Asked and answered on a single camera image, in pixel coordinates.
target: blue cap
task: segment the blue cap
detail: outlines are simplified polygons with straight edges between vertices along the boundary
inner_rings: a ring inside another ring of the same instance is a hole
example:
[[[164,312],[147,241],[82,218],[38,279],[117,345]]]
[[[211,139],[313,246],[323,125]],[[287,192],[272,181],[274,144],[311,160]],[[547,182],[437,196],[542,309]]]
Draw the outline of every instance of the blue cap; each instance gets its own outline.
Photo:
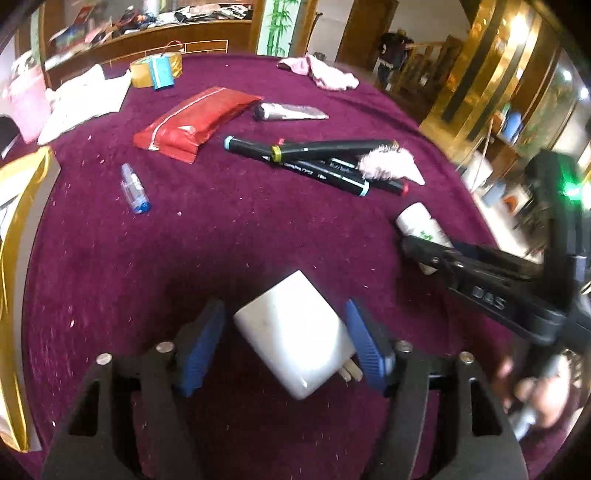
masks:
[[[234,138],[234,137],[229,136],[229,137],[226,137],[226,139],[223,141],[223,147],[226,150],[230,150],[230,142],[231,142],[232,138]]]

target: screw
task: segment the screw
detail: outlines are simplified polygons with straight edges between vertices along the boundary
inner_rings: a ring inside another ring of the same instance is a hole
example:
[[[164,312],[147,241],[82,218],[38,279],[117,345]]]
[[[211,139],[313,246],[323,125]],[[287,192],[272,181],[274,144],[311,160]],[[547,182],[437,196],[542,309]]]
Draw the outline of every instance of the screw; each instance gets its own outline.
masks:
[[[412,345],[412,343],[411,342],[408,342],[406,340],[399,340],[394,345],[394,348],[396,350],[398,350],[399,352],[402,352],[402,353],[410,353],[410,352],[413,351],[413,345]]]
[[[156,345],[156,350],[159,353],[169,353],[174,350],[174,343],[172,342],[160,342]]]
[[[110,364],[111,360],[113,360],[113,355],[111,355],[110,353],[102,353],[98,357],[96,357],[96,363],[98,363],[99,365]]]
[[[474,355],[472,355],[470,352],[462,352],[460,353],[460,360],[466,365],[470,365],[474,363]]]

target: red package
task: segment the red package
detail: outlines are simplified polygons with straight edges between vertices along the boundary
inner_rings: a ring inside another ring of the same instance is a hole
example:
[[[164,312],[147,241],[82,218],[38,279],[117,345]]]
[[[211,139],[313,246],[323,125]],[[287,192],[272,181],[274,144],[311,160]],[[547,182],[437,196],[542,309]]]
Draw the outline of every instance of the red package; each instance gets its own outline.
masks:
[[[262,97],[225,87],[211,87],[156,119],[134,135],[134,145],[193,163],[199,145],[252,102]]]

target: pink basket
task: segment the pink basket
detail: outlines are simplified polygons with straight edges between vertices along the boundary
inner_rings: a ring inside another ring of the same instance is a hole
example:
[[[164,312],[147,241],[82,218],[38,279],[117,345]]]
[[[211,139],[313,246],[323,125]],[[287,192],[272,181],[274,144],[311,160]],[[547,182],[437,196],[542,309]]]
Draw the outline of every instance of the pink basket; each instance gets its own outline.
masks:
[[[8,88],[12,118],[25,143],[31,143],[39,137],[51,115],[45,90],[45,79],[39,66],[24,72]]]

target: shuttlecock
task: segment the shuttlecock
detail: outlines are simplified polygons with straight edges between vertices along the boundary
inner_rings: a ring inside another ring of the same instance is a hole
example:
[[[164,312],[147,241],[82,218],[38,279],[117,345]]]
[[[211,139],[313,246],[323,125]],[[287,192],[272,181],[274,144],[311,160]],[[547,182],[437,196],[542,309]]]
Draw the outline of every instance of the shuttlecock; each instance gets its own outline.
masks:
[[[425,180],[414,164],[413,155],[406,149],[383,145],[359,160],[358,170],[367,180],[406,178],[419,185]]]

